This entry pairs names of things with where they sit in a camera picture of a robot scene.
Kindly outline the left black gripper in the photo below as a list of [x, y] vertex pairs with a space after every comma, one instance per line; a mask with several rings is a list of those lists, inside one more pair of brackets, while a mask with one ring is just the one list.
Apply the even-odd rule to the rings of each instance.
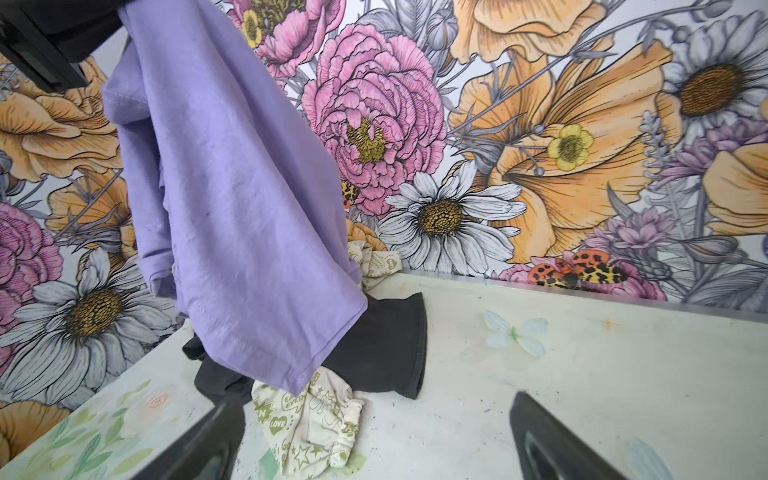
[[3, 1], [1, 53], [47, 93], [89, 84], [80, 67], [122, 22], [126, 0]]

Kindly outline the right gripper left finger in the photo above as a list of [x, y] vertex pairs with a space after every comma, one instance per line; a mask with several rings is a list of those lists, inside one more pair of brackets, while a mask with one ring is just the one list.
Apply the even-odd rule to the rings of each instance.
[[232, 398], [199, 418], [160, 420], [142, 431], [148, 456], [130, 479], [230, 479], [246, 430], [244, 405]]

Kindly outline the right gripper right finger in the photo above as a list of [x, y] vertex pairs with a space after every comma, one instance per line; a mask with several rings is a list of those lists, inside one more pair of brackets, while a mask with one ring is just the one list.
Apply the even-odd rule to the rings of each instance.
[[527, 392], [516, 393], [509, 420], [525, 480], [626, 479]]

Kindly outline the lilac purple cloth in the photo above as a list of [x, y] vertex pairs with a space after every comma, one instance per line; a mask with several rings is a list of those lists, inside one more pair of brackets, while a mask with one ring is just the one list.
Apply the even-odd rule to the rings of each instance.
[[337, 166], [209, 1], [131, 1], [102, 96], [138, 264], [218, 364], [299, 393], [366, 310]]

